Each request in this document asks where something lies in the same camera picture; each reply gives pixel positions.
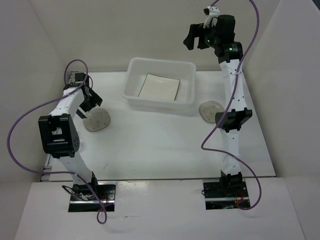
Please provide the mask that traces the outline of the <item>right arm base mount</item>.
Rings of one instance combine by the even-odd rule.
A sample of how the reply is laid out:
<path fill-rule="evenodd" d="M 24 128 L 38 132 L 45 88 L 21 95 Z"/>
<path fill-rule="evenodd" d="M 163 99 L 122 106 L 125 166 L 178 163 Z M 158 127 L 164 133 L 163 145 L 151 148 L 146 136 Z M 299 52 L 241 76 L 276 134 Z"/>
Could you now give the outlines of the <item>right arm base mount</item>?
<path fill-rule="evenodd" d="M 249 208 L 251 206 L 246 182 L 228 193 L 223 192 L 220 182 L 217 179 L 204 180 L 203 190 L 206 210 L 228 210 Z"/>

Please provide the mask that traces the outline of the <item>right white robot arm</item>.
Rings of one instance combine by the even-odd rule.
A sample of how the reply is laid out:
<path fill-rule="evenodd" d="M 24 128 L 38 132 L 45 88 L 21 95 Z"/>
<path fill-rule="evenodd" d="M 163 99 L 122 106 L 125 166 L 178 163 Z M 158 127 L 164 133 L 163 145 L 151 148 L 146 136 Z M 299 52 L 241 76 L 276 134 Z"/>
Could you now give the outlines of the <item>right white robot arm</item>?
<path fill-rule="evenodd" d="M 183 41 L 188 50 L 193 50 L 195 38 L 198 49 L 213 48 L 224 78 L 226 107 L 216 113 L 216 128 L 223 142 L 223 159 L 219 178 L 219 191 L 229 197 L 242 186 L 243 176 L 239 156 L 239 137 L 242 125 L 249 120 L 253 111 L 244 96 L 243 60 L 246 52 L 240 42 L 235 41 L 234 16 L 222 14 L 208 16 L 204 23 L 192 24 Z"/>

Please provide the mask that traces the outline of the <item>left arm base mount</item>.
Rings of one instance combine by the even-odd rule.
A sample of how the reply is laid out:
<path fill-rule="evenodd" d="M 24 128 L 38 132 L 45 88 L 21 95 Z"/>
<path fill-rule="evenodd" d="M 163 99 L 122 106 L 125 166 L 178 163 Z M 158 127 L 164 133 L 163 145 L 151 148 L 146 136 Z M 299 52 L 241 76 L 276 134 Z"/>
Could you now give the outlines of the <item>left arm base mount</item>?
<path fill-rule="evenodd" d="M 78 185 L 72 187 L 62 185 L 62 188 L 70 195 L 68 212 L 98 212 L 102 211 L 97 198 L 92 194 L 86 185 L 80 189 Z M 98 182 L 96 186 L 96 195 L 104 205 L 107 212 L 115 211 L 116 183 Z"/>

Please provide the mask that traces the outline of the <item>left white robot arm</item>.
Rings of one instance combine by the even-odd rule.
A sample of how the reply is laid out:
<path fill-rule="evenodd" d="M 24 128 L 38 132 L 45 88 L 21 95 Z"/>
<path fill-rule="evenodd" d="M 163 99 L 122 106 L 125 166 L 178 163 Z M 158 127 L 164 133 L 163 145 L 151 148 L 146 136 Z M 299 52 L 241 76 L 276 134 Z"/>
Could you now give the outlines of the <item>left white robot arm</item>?
<path fill-rule="evenodd" d="M 99 187 L 95 174 L 86 166 L 82 159 L 80 137 L 73 118 L 85 115 L 103 102 L 89 86 L 90 77 L 84 72 L 74 74 L 75 82 L 67 83 L 63 88 L 64 99 L 60 100 L 55 109 L 38 119 L 42 147 L 72 173 L 73 192 L 83 195 L 88 200 L 101 199 L 102 189 Z"/>

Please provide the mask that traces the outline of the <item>square white plate black rim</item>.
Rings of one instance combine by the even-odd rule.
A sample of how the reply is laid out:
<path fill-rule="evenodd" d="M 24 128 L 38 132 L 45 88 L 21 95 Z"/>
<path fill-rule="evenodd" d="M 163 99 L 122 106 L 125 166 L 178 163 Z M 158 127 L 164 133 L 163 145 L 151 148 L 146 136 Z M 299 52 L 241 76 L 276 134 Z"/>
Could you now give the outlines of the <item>square white plate black rim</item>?
<path fill-rule="evenodd" d="M 181 80 L 177 78 L 168 78 L 148 73 L 143 81 L 138 97 L 175 101 L 180 82 Z"/>

